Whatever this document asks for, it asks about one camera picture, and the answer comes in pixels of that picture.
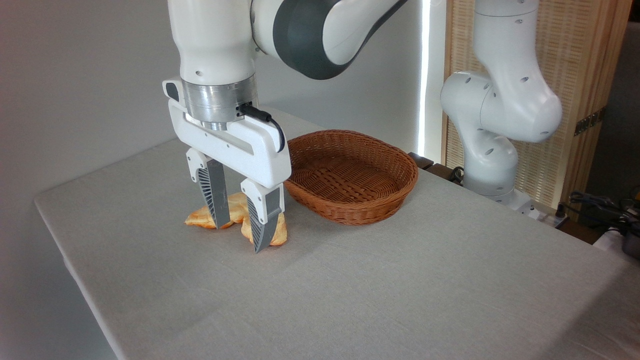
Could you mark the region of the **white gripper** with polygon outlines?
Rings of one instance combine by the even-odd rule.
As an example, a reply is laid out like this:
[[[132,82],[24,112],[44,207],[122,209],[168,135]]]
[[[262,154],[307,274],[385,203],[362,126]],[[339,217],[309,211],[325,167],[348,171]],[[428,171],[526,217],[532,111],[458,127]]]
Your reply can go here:
[[[258,105],[256,80],[199,85],[171,78],[162,86],[174,132],[192,147],[186,152],[190,177],[198,183],[216,227],[231,223],[224,164],[247,177],[241,189],[254,252],[266,249],[285,211],[281,183],[291,175],[291,161],[283,132],[242,110],[242,105]]]

